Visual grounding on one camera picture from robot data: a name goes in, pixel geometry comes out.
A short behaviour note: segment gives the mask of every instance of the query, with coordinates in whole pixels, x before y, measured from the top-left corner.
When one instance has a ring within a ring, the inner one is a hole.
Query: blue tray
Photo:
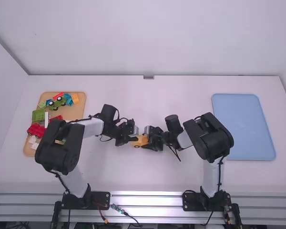
[[[259,99],[254,94],[214,94],[216,118],[231,132],[228,160],[271,161],[276,152]]]

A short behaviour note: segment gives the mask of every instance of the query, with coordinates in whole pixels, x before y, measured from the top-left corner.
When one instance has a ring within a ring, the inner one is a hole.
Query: yellow block
[[[71,95],[71,98],[72,98],[72,100],[73,100],[74,104],[77,104],[77,103],[79,103],[79,102],[80,102],[80,100],[78,99],[77,94],[73,94],[73,95]]]
[[[138,138],[138,141],[131,142],[132,145],[135,148],[139,148],[141,146],[144,146],[144,145],[148,144],[148,137],[147,137],[147,135],[139,135],[139,136],[136,136],[136,137]]]

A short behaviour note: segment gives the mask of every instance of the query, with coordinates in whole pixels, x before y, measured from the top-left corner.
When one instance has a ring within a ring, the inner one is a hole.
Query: green lego brick
[[[44,121],[44,117],[45,117],[44,109],[35,110],[32,112],[32,122]]]
[[[38,107],[40,108],[44,108],[45,106],[46,106],[46,103],[44,101],[38,104]]]

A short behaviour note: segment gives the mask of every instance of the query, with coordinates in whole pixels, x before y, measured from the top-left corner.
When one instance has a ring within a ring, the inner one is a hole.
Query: wooden tray
[[[44,92],[41,94],[39,101],[37,103],[37,108],[38,104],[41,101],[46,102],[48,99],[52,99],[53,96],[57,95],[60,92]],[[74,120],[74,119],[81,119],[83,112],[84,112],[84,107],[85,107],[85,102],[86,102],[86,94],[84,92],[64,92],[64,93],[69,93],[70,95],[72,94],[77,94],[78,98],[80,100],[79,103],[73,104],[72,106],[60,106],[57,111],[51,111],[49,108],[46,108],[46,111],[49,112],[51,115],[51,118],[54,118],[56,116],[62,115],[64,120]],[[32,144],[29,143],[30,135],[27,136],[25,139],[24,147],[23,147],[23,152],[26,156],[35,156],[35,150],[31,148]]]

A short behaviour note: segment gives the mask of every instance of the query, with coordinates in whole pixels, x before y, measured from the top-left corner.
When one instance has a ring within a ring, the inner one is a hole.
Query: aluminum rail
[[[181,192],[111,192],[111,204],[124,208],[140,223],[205,223],[210,212],[184,212]],[[243,224],[286,225],[286,195],[230,193],[238,203]],[[51,221],[54,203],[62,194],[0,193],[0,221]],[[112,223],[134,223],[115,210],[102,211]],[[62,210],[60,221],[68,220]],[[71,210],[71,222],[102,222],[97,210]],[[210,224],[224,224],[215,212]]]

